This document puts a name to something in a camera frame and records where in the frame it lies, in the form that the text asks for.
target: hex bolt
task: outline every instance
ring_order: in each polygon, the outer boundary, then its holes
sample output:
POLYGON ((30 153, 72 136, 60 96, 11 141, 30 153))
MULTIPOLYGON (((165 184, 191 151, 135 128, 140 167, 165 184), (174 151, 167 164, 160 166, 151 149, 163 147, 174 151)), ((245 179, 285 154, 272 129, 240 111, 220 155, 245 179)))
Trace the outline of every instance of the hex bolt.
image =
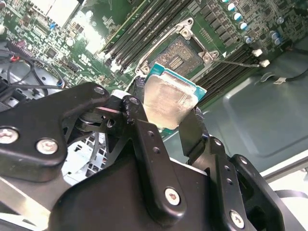
POLYGON ((42 139, 37 143, 37 150, 42 154, 51 155, 58 150, 58 145, 51 139, 42 139))
POLYGON ((167 201, 172 205, 179 205, 180 203, 179 194, 172 188, 167 188, 165 190, 165 197, 167 201))
POLYGON ((243 162, 243 164, 247 165, 247 160, 244 157, 240 156, 240 160, 243 162))
POLYGON ((230 217, 233 223, 240 229, 243 229, 245 226, 243 218, 238 214, 238 212, 231 210, 230 217))
POLYGON ((0 129, 0 143, 9 144, 18 140, 18 132, 11 128, 0 129))

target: circuit chip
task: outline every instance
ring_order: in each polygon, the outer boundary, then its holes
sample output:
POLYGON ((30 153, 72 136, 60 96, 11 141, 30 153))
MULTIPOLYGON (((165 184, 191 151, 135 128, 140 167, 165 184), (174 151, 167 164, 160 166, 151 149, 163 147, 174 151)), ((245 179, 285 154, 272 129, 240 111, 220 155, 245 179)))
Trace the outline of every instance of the circuit chip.
POLYGON ((155 63, 187 77, 190 72, 202 65, 203 61, 195 50, 187 44, 186 40, 179 36, 154 58, 150 66, 155 63))
POLYGON ((245 13, 249 12, 250 11, 250 6, 249 5, 245 5, 243 7, 243 10, 245 11, 245 13))
POLYGON ((48 51, 46 52, 46 55, 49 57, 49 58, 54 58, 56 55, 57 55, 57 52, 53 49, 53 48, 49 48, 48 51))
POLYGON ((205 6, 205 7, 200 11, 200 13, 201 13, 203 16, 207 16, 210 12, 211 12, 211 9, 209 8, 209 6, 205 6))

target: black metal bracket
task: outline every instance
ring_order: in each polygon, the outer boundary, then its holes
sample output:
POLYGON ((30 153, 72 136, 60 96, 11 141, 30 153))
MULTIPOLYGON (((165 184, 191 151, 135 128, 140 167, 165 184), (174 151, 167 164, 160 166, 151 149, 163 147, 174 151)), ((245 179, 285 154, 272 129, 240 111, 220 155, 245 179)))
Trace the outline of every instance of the black metal bracket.
POLYGON ((36 182, 55 178, 67 156, 64 129, 69 136, 79 115, 93 107, 104 106, 108 100, 106 90, 94 83, 85 83, 1 112, 0 128, 12 129, 17 139, 0 143, 0 174, 36 182), (43 139, 55 143, 55 153, 38 151, 37 144, 43 139))

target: capacitor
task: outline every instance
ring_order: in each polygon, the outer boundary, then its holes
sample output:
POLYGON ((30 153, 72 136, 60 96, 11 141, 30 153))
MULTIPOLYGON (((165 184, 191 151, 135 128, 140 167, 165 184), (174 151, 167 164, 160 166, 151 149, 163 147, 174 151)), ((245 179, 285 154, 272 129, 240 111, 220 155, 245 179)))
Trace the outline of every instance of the capacitor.
POLYGON ((93 12, 92 11, 87 11, 86 12, 86 17, 89 18, 89 19, 92 18, 93 17, 93 12))
POLYGON ((279 46, 282 43, 282 40, 281 40, 281 38, 277 38, 277 39, 273 40, 273 42, 276 46, 279 46))
POLYGON ((240 30, 247 30, 247 29, 248 29, 247 23, 241 22, 241 23, 239 24, 239 29, 240 29, 240 30))
POLYGON ((246 44, 250 44, 250 43, 252 43, 252 38, 245 36, 244 41, 245 41, 246 44))
POLYGON ((234 3, 228 4, 226 8, 227 8, 227 11, 235 11, 236 9, 234 3))
POLYGON ((276 31, 271 31, 271 32, 269 33, 269 37, 270 37, 272 40, 276 40, 276 39, 279 38, 279 34, 278 34, 278 32, 276 32, 276 31))
POLYGON ((67 46, 72 47, 75 44, 75 40, 73 38, 68 38, 66 44, 67 46))
POLYGON ((5 32, 5 26, 4 25, 0 25, 0 35, 3 35, 5 32))
POLYGON ((233 14, 233 19, 234 19, 235 21, 240 21, 242 18, 243 18, 243 17, 242 17, 242 15, 241 15, 240 13, 234 13, 234 14, 233 14))
POLYGON ((0 0, 0 9, 3 9, 3 8, 5 8, 5 7, 6 7, 6 2, 0 0))

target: screw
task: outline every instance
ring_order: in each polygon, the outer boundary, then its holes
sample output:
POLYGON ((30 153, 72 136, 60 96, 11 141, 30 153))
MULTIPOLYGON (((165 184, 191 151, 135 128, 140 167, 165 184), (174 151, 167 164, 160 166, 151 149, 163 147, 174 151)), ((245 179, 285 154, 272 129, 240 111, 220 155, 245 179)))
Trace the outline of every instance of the screw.
POLYGON ((50 139, 42 139, 37 143, 37 150, 46 155, 54 154, 58 150, 58 145, 50 139))
POLYGON ((172 205, 179 205, 180 203, 180 196, 174 189, 167 188, 165 190, 165 197, 167 201, 172 205))
POLYGON ((230 217, 233 223, 240 229, 243 229, 245 224, 243 218, 234 210, 230 211, 230 217))
POLYGON ((221 146, 221 142, 217 139, 214 139, 215 140, 215 143, 218 145, 218 146, 221 146))
POLYGON ((130 97, 129 100, 130 100, 133 104, 136 104, 136 105, 139 104, 138 100, 137 100, 136 98, 134 98, 134 97, 130 97))
POLYGON ((277 24, 282 24, 282 23, 284 23, 284 18, 279 17, 279 18, 277 19, 277 24))
POLYGON ((241 160, 245 165, 247 165, 247 160, 245 160, 244 157, 241 157, 241 156, 240 156, 240 160, 241 160))
POLYGON ((104 94, 105 94, 104 89, 103 89, 103 88, 100 88, 100 87, 95 87, 95 88, 94 88, 94 91, 95 91, 96 93, 101 94, 101 95, 104 95, 104 94))
POLYGON ((11 128, 0 129, 0 143, 8 144, 13 143, 18 139, 18 132, 11 128))

